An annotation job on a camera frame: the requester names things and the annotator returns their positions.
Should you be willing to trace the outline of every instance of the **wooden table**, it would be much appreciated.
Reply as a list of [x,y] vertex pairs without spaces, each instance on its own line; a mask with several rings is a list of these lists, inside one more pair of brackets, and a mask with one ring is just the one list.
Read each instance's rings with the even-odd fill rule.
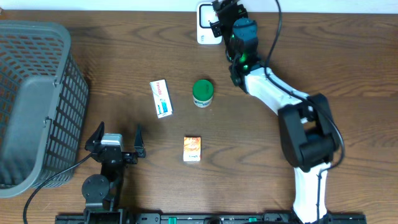
[[[277,14],[250,14],[267,53]],[[168,212],[288,210],[293,169],[280,148],[277,116],[229,78],[224,45],[199,45],[193,12],[5,11],[2,19],[53,21],[72,36],[72,54],[90,81],[83,142],[105,122],[132,150],[141,123],[147,158],[128,168],[121,205]],[[275,73],[309,94],[322,92],[346,141],[346,159],[328,174],[333,212],[363,212],[368,223],[398,219],[398,16],[285,14],[272,58]],[[166,79],[172,116],[157,119],[149,82]],[[192,102],[192,85],[206,78],[215,99]],[[202,161],[182,161],[183,137],[202,137]],[[81,185],[100,172],[94,160],[72,181],[39,192],[29,223],[53,223],[85,207]],[[32,190],[0,200],[0,223],[21,223]]]

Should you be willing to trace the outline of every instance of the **green container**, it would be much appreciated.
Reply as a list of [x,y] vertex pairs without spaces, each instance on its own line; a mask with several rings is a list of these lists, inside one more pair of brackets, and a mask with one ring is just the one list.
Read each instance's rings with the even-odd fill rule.
[[210,106],[214,88],[208,80],[199,80],[193,85],[193,103],[200,108]]

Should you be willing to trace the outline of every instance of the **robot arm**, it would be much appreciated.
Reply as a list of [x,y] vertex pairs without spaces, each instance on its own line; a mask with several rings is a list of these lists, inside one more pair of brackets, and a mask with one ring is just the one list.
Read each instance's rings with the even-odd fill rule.
[[[310,100],[331,118],[327,99],[321,94],[309,96],[297,91],[277,78],[270,68],[264,68],[257,52],[257,23],[248,18],[246,9],[238,5],[237,0],[214,1],[212,5],[219,21],[210,26],[215,37],[222,35],[224,38],[226,56],[232,62],[231,79],[278,115],[282,150],[295,172],[293,210],[302,223],[313,223],[326,215],[327,171],[322,172],[319,189],[318,175],[331,166],[339,142],[322,114],[287,92]],[[307,122],[315,123],[315,127],[305,129],[303,124]]]

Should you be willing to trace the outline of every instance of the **green light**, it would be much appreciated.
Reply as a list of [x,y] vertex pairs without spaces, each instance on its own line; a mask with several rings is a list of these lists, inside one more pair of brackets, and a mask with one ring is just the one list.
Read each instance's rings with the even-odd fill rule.
[[240,61],[241,63],[243,63],[243,62],[246,61],[246,58],[247,58],[247,57],[248,57],[248,56],[247,56],[246,54],[243,54],[242,57],[239,59],[239,61]]

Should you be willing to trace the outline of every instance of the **gray plastic basket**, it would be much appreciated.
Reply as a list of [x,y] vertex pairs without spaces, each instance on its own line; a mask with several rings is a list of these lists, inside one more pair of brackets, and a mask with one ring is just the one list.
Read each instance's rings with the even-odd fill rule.
[[0,198],[37,187],[76,161],[88,87],[70,42],[59,24],[0,21]]

